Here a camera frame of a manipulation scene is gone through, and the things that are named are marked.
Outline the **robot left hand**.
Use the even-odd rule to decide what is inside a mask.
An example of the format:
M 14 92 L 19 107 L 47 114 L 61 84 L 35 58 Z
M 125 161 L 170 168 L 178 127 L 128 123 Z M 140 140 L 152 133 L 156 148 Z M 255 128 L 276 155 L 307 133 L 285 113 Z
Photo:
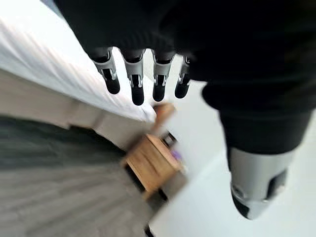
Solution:
M 285 185 L 316 108 L 313 0 L 58 0 L 90 57 L 115 46 L 188 57 L 222 123 L 238 212 L 258 218 Z

